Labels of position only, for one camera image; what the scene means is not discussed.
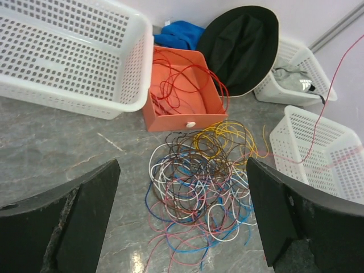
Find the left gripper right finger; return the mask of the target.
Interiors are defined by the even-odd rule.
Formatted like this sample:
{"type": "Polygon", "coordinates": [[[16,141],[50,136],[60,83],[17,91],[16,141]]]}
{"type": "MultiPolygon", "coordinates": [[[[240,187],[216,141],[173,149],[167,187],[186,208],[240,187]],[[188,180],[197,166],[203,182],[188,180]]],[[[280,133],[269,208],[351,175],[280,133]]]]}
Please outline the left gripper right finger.
{"type": "Polygon", "coordinates": [[[247,176],[267,265],[278,272],[363,272],[363,205],[249,158],[247,176]]]}

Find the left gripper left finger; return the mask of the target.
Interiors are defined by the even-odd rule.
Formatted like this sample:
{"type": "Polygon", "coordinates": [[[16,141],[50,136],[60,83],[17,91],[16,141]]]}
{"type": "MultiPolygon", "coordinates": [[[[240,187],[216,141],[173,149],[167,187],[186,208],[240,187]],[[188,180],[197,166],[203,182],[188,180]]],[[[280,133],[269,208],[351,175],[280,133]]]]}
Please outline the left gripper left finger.
{"type": "Polygon", "coordinates": [[[1,272],[95,272],[120,166],[113,159],[1,207],[1,272]]]}

